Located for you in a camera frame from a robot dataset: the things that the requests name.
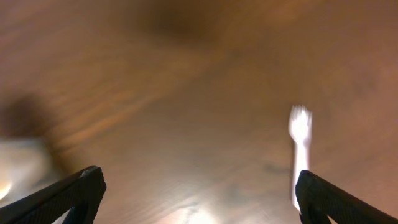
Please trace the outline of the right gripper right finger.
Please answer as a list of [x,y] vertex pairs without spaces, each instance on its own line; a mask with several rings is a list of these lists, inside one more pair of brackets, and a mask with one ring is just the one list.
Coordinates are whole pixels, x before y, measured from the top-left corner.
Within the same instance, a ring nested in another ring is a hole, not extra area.
[[303,170],[295,187],[303,224],[397,224],[397,219]]

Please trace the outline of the white plastic fork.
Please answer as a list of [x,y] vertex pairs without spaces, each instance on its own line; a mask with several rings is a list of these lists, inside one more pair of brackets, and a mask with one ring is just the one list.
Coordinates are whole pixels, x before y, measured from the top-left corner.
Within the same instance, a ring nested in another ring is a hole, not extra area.
[[302,105],[292,107],[289,117],[289,134],[294,142],[292,173],[292,204],[300,212],[295,186],[303,170],[310,169],[310,145],[312,140],[312,112]]

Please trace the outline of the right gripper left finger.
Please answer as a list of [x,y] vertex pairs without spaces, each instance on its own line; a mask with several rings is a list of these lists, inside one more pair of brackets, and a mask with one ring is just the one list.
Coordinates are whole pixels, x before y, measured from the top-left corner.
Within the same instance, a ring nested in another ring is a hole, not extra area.
[[98,166],[89,166],[1,209],[1,224],[93,224],[106,183]]

